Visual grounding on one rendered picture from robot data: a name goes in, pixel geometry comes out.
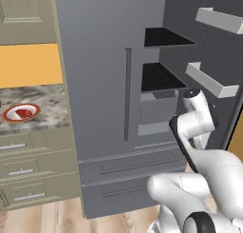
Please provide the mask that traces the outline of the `grey fridge crisper drawer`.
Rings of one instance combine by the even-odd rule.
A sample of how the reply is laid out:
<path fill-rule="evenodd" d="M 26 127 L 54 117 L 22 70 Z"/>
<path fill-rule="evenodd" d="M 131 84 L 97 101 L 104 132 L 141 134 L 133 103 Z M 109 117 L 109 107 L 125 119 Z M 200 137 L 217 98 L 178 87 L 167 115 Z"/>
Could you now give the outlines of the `grey fridge crisper drawer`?
<path fill-rule="evenodd" d="M 139 136 L 169 130 L 168 122 L 176 114 L 177 90 L 146 92 L 140 96 Z"/>

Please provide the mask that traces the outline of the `grey open fridge door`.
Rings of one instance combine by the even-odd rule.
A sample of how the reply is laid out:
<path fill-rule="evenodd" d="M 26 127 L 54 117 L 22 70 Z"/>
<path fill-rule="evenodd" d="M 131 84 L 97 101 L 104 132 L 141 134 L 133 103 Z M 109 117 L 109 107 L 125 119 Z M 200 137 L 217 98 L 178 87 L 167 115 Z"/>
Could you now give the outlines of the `grey open fridge door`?
<path fill-rule="evenodd" d="M 213 8 L 214 11 L 243 17 L 243 0 L 209 0 L 208 5 L 202 8 Z M 218 129 L 211 134 L 208 147 L 225 148 L 243 104 L 243 34 L 202 25 L 197 56 L 201 63 L 200 69 L 223 86 L 239 85 L 234 97 L 219 99 L 198 84 L 208 101 L 215 105 L 219 120 Z"/>

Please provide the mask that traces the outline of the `olive cupboard drawer front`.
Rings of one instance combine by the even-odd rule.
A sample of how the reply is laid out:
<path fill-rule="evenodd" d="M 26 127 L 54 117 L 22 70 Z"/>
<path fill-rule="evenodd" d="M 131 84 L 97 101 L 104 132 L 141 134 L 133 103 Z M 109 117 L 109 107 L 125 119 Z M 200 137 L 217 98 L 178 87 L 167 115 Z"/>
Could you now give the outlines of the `olive cupboard drawer front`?
<path fill-rule="evenodd" d="M 27 152 L 29 150 L 59 151 L 73 147 L 68 127 L 0 136 L 0 146 L 8 146 L 11 144 L 26 144 L 26 147 L 1 150 L 0 156 L 11 152 Z"/>
<path fill-rule="evenodd" d="M 55 151 L 44 154 L 34 154 L 0 161 L 0 180 L 16 180 L 17 178 L 31 178 L 40 175 L 75 172 L 76 157 L 71 150 Z M 9 172 L 23 169 L 34 169 L 34 172 L 9 176 Z"/>
<path fill-rule="evenodd" d="M 46 196 L 21 202 L 16 197 L 45 192 Z M 77 198 L 79 183 L 75 173 L 0 185 L 0 211 L 10 211 L 39 204 Z"/>

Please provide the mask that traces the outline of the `grey freezer drawer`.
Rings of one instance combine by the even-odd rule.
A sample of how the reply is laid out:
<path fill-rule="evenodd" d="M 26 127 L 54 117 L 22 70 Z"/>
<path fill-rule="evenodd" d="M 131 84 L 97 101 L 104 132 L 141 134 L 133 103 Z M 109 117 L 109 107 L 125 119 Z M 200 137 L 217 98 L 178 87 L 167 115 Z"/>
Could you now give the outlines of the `grey freezer drawer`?
<path fill-rule="evenodd" d="M 88 219 L 93 219 L 156 205 L 157 202 L 149 196 L 147 188 L 114 197 L 102 197 L 103 190 L 111 191 L 140 185 L 147 186 L 151 175 L 153 173 L 92 184 L 82 184 L 81 181 L 85 216 Z"/>
<path fill-rule="evenodd" d="M 139 176 L 155 171 L 184 169 L 185 166 L 186 160 L 177 145 L 106 160 L 79 161 L 82 184 Z"/>

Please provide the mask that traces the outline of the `red raw steak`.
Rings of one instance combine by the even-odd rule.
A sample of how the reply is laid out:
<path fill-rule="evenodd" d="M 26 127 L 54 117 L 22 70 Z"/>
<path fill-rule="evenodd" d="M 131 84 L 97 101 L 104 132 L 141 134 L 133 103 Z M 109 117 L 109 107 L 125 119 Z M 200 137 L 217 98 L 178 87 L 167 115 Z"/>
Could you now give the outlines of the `red raw steak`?
<path fill-rule="evenodd" d="M 22 119 L 27 119 L 32 116 L 32 112 L 29 109 L 17 109 L 16 114 Z"/>

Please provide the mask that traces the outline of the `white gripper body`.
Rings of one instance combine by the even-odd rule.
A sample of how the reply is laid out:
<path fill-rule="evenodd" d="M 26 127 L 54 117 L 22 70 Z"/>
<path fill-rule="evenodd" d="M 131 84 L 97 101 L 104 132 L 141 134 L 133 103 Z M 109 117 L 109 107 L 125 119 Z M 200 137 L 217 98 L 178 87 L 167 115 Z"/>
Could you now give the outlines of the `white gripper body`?
<path fill-rule="evenodd" d="M 195 149 L 204 149 L 208 144 L 210 134 L 205 133 L 189 139 L 190 145 Z"/>

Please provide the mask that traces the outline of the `olive wall cupboard door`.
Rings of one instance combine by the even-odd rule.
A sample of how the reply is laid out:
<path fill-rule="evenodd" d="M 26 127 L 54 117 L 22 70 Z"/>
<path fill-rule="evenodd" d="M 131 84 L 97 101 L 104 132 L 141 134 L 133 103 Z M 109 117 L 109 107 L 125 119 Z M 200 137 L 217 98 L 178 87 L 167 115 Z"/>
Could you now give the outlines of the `olive wall cupboard door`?
<path fill-rule="evenodd" d="M 0 0 L 0 46 L 55 42 L 51 0 Z"/>

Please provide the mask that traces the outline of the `white plate with red rim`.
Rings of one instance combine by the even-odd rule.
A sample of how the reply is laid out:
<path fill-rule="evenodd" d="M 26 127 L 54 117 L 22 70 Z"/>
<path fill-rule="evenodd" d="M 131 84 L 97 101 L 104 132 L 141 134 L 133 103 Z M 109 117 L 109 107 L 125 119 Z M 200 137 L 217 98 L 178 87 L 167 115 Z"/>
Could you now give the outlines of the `white plate with red rim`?
<path fill-rule="evenodd" d="M 32 116 L 27 119 L 22 119 L 16 114 L 17 109 L 29 109 L 32 112 Z M 23 123 L 34 119 L 39 115 L 41 109 L 35 104 L 18 104 L 12 107 L 7 108 L 3 114 L 2 118 L 9 123 Z"/>

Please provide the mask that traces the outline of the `white fridge door bin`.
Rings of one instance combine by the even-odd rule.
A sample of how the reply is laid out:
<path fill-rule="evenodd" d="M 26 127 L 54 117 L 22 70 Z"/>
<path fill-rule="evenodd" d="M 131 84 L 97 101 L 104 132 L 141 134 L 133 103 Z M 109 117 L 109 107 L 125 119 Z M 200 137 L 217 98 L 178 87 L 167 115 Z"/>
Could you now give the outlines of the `white fridge door bin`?
<path fill-rule="evenodd" d="M 202 24 L 226 30 L 235 34 L 243 34 L 243 17 L 214 11 L 213 8 L 199 8 L 196 20 Z"/>
<path fill-rule="evenodd" d="M 193 62 L 187 65 L 185 73 L 210 91 L 215 97 L 230 98 L 234 97 L 239 89 L 239 85 L 223 86 L 217 80 L 207 75 L 200 69 L 200 62 Z"/>

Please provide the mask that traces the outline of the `grey fridge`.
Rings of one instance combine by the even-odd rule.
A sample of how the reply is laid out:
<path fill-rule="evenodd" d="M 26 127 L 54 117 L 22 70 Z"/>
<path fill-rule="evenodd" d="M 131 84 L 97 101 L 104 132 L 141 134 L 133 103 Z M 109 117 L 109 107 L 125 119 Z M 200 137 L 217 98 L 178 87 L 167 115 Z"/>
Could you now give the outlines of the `grey fridge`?
<path fill-rule="evenodd" d="M 186 160 L 169 122 L 199 88 L 229 145 L 243 105 L 243 0 L 56 0 L 84 215 L 150 206 Z"/>

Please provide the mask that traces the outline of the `grey closed fridge door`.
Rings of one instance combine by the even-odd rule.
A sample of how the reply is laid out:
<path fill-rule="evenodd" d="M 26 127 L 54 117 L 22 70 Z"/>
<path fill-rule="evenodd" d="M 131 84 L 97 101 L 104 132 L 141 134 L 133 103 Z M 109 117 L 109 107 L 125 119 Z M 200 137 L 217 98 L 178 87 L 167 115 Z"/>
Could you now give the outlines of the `grey closed fridge door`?
<path fill-rule="evenodd" d="M 160 27 L 165 0 L 56 0 L 76 151 L 80 161 L 128 153 L 140 123 L 144 46 Z M 132 49 L 129 137 L 124 140 L 125 48 Z"/>

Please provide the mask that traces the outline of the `black fridge shelf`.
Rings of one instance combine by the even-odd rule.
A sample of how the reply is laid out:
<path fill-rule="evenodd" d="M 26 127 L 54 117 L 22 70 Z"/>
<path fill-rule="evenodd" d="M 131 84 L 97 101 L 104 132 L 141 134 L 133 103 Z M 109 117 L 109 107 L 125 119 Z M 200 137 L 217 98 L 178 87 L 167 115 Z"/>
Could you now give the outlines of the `black fridge shelf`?
<path fill-rule="evenodd" d="M 163 48 L 191 46 L 196 42 L 167 28 L 146 28 L 144 46 L 146 48 Z"/>
<path fill-rule="evenodd" d="M 186 85 L 161 63 L 148 63 L 143 65 L 141 80 L 142 92 L 185 87 Z"/>

